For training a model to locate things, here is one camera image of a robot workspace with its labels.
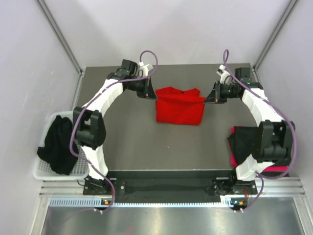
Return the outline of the red t shirt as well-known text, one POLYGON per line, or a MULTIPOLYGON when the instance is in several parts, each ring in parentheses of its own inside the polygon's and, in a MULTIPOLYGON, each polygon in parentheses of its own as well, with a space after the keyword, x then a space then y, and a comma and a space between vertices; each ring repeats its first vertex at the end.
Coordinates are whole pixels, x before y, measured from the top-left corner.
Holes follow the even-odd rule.
POLYGON ((156 90, 156 122, 177 125, 200 125, 205 97, 200 90, 165 87, 156 90))

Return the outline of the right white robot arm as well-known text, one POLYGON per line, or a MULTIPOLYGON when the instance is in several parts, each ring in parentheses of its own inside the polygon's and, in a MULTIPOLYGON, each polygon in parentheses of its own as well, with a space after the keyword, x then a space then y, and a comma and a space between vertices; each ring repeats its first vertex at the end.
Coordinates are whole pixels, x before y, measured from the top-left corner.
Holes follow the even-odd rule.
POLYGON ((235 177, 228 181, 229 190, 238 194, 246 188, 246 182, 253 181, 269 167, 289 169, 293 163, 295 125, 270 105, 263 86, 251 81, 249 68, 237 68, 235 73, 238 79, 226 66, 220 65, 217 70, 220 79, 214 83, 204 103, 224 104, 228 99, 238 98, 248 107, 257 124, 248 156, 235 167, 235 177))

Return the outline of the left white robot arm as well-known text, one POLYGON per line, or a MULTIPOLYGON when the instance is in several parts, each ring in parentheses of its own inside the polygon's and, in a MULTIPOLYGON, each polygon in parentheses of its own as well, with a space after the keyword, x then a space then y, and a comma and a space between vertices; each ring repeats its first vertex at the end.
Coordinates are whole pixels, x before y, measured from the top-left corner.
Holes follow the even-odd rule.
POLYGON ((109 170, 103 153, 107 135, 103 117, 125 90, 136 92, 139 98, 157 100, 151 81, 154 71, 151 64, 142 61, 137 64, 124 59, 121 67, 107 76, 94 97, 73 110, 74 138, 82 147, 89 165, 89 176, 96 179, 94 188, 100 194, 108 193, 111 188, 110 181, 105 179, 109 170))

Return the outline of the black t shirt in basket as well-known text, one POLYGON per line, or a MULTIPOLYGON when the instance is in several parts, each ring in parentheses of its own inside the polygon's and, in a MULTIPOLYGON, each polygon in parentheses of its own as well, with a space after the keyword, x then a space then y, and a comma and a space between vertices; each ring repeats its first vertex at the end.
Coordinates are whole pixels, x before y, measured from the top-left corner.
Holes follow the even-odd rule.
POLYGON ((69 175, 78 160, 69 149, 72 129, 69 118, 57 115, 48 129, 44 146, 37 150, 39 158, 57 174, 69 175))

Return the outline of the white plastic basket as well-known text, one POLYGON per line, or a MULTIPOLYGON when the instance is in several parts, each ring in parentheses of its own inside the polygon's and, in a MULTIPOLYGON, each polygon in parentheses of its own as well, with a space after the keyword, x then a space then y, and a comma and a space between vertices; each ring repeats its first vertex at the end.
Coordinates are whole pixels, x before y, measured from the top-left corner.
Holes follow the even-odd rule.
MULTIPOLYGON (((46 119, 45 126, 43 128, 43 132, 39 142, 40 147, 43 147, 45 145, 45 138, 48 130, 57 116, 61 116, 62 118, 69 118, 71 121, 73 121, 72 111, 53 113, 49 118, 46 119)), ((88 176, 88 174, 88 163, 80 158, 77 158, 77 162, 69 175, 55 173, 51 169, 50 165, 39 157, 37 157, 33 169, 33 177, 37 180, 43 181, 76 181, 84 179, 88 176)))

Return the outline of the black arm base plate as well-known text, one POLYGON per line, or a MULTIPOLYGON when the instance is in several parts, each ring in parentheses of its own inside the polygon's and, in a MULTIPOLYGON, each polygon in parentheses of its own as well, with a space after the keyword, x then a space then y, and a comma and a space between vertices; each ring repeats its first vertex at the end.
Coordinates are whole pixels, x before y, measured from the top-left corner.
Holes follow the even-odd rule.
POLYGON ((257 194, 255 181, 233 170, 111 170, 115 202, 219 202, 220 196, 257 194))

